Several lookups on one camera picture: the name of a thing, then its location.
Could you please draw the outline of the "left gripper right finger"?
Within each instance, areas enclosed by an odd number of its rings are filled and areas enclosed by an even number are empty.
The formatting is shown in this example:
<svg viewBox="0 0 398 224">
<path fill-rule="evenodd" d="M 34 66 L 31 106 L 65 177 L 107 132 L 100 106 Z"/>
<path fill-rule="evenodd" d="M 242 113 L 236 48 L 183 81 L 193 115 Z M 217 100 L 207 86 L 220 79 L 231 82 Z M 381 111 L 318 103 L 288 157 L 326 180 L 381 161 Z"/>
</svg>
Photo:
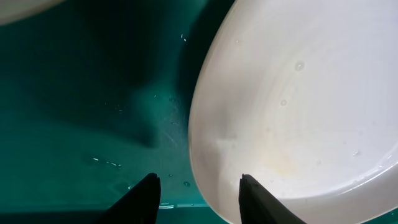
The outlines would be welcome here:
<svg viewBox="0 0 398 224">
<path fill-rule="evenodd" d="M 239 181 L 238 201 L 242 224 L 305 224 L 249 174 Z"/>
</svg>

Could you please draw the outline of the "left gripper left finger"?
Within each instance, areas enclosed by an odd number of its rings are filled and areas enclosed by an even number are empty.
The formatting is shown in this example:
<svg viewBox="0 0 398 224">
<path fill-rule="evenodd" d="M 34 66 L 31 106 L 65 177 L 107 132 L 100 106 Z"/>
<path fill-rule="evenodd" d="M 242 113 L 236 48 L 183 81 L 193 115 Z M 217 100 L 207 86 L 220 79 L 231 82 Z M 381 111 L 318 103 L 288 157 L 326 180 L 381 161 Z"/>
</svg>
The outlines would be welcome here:
<svg viewBox="0 0 398 224">
<path fill-rule="evenodd" d="M 160 178 L 150 173 L 107 209 L 94 224 L 155 224 L 160 196 Z"/>
</svg>

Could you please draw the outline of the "white plate with stain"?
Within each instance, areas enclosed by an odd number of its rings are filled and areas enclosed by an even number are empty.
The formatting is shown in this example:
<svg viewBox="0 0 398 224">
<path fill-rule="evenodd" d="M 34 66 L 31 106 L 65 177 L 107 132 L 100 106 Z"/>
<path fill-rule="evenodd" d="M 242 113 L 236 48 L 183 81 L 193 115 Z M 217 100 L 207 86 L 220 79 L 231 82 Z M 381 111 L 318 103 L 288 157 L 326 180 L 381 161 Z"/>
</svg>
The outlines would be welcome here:
<svg viewBox="0 0 398 224">
<path fill-rule="evenodd" d="M 252 175 L 306 223 L 397 208 L 397 0 L 237 0 L 195 87 L 193 176 L 239 223 Z"/>
</svg>

